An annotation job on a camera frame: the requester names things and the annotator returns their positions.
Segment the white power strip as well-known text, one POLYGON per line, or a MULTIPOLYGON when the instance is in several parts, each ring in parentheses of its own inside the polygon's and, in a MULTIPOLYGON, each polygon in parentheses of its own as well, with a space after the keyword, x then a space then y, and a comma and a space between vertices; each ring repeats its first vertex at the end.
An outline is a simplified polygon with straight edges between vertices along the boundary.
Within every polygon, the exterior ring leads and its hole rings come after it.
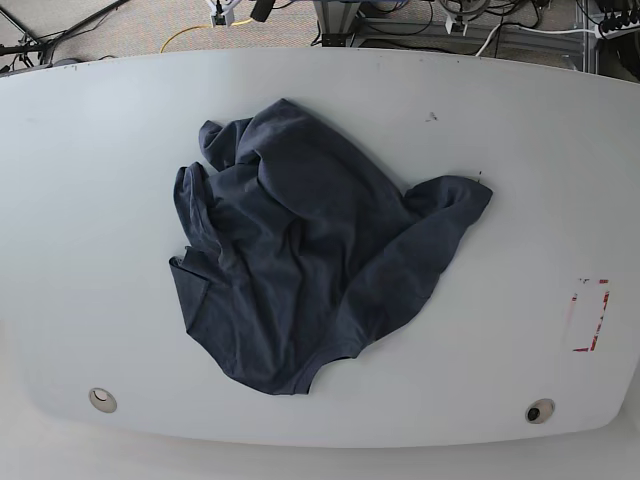
POLYGON ((639 31, 639 15, 632 11, 629 15, 619 15, 602 20, 595 28, 599 39, 614 39, 639 31))

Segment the black tripod legs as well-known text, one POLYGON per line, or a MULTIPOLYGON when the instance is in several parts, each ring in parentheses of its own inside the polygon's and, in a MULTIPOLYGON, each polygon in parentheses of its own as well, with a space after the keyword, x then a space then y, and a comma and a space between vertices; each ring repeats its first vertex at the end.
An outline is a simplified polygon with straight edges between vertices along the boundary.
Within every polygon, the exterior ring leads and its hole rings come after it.
POLYGON ((1 44, 1 59, 10 57, 1 66, 1 74, 15 73, 17 63, 21 63, 26 69, 51 67, 55 52, 63 43, 96 30, 109 15, 128 3, 128 0, 114 1, 74 25, 49 34, 36 34, 9 10, 1 7, 1 19, 21 34, 15 45, 1 44))

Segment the red tape rectangle marking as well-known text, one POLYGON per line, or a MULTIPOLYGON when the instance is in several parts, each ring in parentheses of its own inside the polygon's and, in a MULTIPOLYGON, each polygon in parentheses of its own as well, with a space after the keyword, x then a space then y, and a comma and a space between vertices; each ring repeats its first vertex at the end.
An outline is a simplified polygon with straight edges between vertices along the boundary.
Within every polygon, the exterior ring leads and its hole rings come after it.
POLYGON ((610 297, 608 279, 579 278, 567 311, 564 341, 572 352, 595 350, 610 297))

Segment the aluminium frame stand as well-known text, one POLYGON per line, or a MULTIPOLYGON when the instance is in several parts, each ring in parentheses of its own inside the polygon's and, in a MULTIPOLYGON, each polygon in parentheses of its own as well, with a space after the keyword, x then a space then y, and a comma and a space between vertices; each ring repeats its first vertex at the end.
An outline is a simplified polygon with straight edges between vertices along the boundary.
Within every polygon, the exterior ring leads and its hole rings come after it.
POLYGON ((319 34, 312 45, 359 47, 364 42, 358 34, 361 5, 362 1, 313 1, 319 34))

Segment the dark blue T-shirt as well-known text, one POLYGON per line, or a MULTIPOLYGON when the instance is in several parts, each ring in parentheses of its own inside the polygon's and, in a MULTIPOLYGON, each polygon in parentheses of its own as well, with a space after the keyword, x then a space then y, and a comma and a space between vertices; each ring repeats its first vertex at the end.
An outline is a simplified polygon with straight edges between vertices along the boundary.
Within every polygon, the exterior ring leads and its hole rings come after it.
POLYGON ((199 132, 173 200, 169 261, 187 334, 231 380, 305 395, 422 310, 490 188, 441 176, 401 191, 355 145, 281 99, 199 132))

